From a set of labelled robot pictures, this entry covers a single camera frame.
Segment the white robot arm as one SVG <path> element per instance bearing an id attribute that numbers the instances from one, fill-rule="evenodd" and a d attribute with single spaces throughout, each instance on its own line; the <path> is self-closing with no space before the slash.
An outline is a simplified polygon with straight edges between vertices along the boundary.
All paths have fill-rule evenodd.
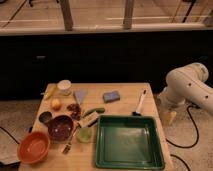
<path id="1" fill-rule="evenodd" d="M 162 106 L 159 115 L 163 125 L 172 123 L 177 115 L 175 109 L 186 100 L 213 115 L 213 88 L 205 83 L 208 77 L 209 71 L 202 63 L 191 63 L 168 72 L 167 86 L 158 95 Z"/>

